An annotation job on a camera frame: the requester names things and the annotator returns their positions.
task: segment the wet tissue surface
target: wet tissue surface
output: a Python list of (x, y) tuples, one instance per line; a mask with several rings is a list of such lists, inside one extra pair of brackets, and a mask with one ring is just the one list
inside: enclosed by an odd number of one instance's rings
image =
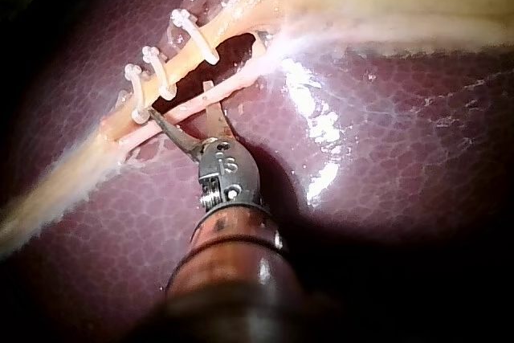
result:
[[(198, 1), (189, 8), (200, 14), (224, 0)], [(181, 4), (89, 3), (19, 105), (5, 196), (26, 189), (97, 125), (117, 93), (129, 89), (124, 65), (142, 63), (141, 48), (159, 42), (169, 12)], [(183, 37), (174, 39), (180, 48)], [(223, 66), (236, 69), (250, 46), (248, 36), (232, 39), (220, 49)], [(227, 76), (210, 70), (182, 86)], [(512, 54), (386, 59), (332, 44), (290, 56), (223, 106), (255, 154), (264, 193), (284, 225), (346, 243), (409, 246), (498, 217), (512, 171), (513, 80)], [(202, 117), (190, 126), (200, 133)], [(26, 292), (59, 335), (109, 340), (162, 299), (202, 217), (196, 174), (189, 158), (156, 137), (13, 258)], [(370, 271), (364, 276), (373, 281)], [(379, 329), (387, 329), (388, 317), (378, 317)]]

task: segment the white surgical clip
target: white surgical clip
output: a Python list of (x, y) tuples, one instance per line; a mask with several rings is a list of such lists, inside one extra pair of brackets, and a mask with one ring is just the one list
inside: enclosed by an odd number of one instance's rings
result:
[(143, 86), (141, 85), (142, 73), (141, 67), (136, 64), (129, 63), (125, 66), (125, 79), (132, 83), (136, 98), (136, 108), (132, 111), (132, 119), (139, 125), (144, 124), (150, 118), (148, 110), (145, 109)]
[(178, 28), (185, 30), (191, 39), (197, 44), (207, 63), (216, 64), (219, 61), (219, 54), (215, 48), (210, 47), (206, 38), (196, 25), (196, 17), (191, 15), (188, 10), (173, 10), (170, 16), (171, 22)]
[(143, 47), (143, 60), (152, 65), (159, 84), (159, 95), (165, 100), (172, 100), (177, 95), (177, 85), (169, 84), (163, 60), (157, 47)]

